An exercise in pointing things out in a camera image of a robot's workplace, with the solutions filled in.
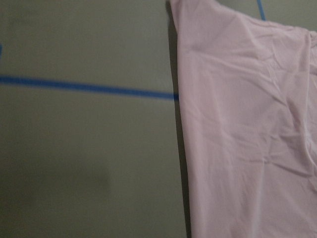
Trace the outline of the pink Snoopy t-shirt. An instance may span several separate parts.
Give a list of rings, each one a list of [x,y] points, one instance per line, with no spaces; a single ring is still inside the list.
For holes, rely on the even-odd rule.
[[[170,5],[192,237],[316,237],[316,32]]]

